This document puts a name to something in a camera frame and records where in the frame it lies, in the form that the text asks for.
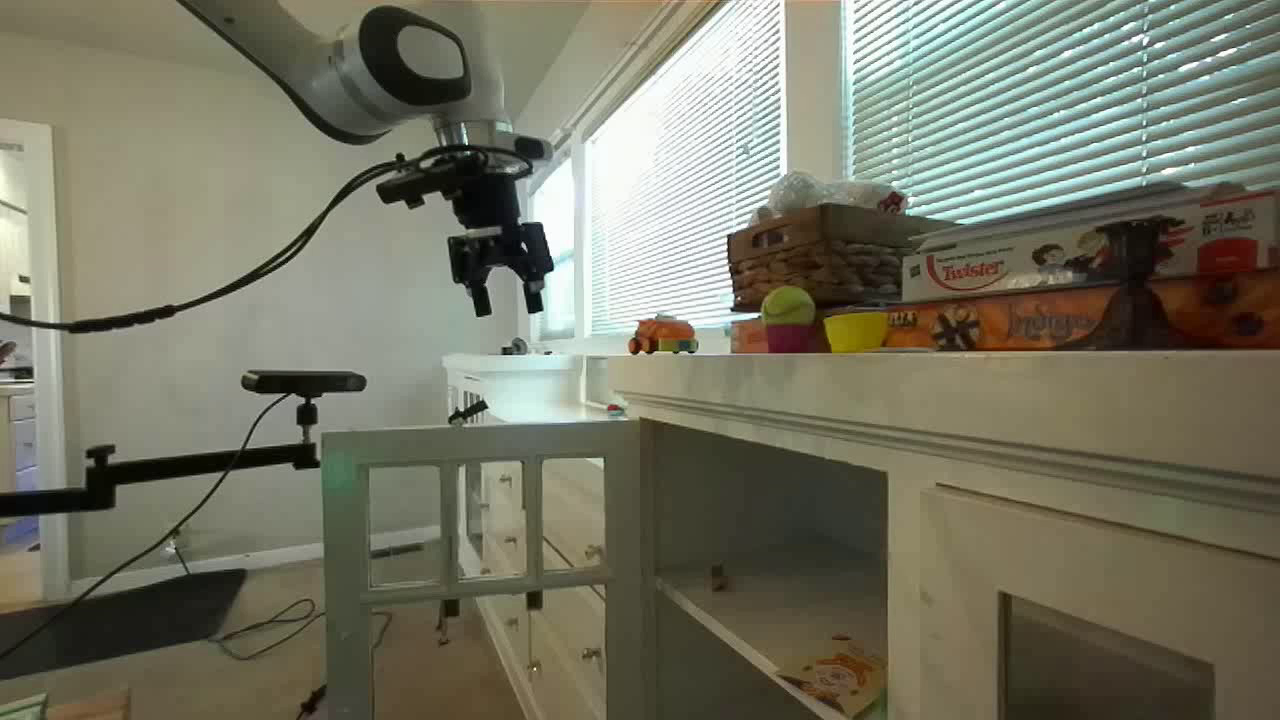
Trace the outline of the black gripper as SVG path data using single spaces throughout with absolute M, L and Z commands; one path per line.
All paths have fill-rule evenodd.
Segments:
M 545 228 L 520 220 L 515 198 L 515 184 L 542 155 L 536 139 L 515 139 L 513 147 L 446 146 L 418 160 L 395 160 L 391 178 L 377 184 L 384 205 L 420 210 L 434 193 L 451 205 L 461 235 L 448 239 L 448 264 L 451 281 L 470 289 L 475 318 L 492 318 L 492 268 L 510 268 L 524 286 L 531 318 L 545 312 L 554 251 Z

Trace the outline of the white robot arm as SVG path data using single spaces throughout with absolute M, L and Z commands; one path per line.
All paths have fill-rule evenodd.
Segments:
M 354 34 L 309 34 L 280 0 L 180 0 L 334 139 L 374 146 L 407 121 L 430 121 L 436 146 L 395 155 L 377 184 L 384 205 L 420 210 L 446 198 L 461 220 L 448 239 L 451 281 L 488 318 L 488 275 L 510 268 L 524 308 L 545 308 L 557 268 L 549 235 L 520 218 L 515 184 L 554 155 L 504 111 L 504 82 L 483 49 L 473 0 L 374 4 Z

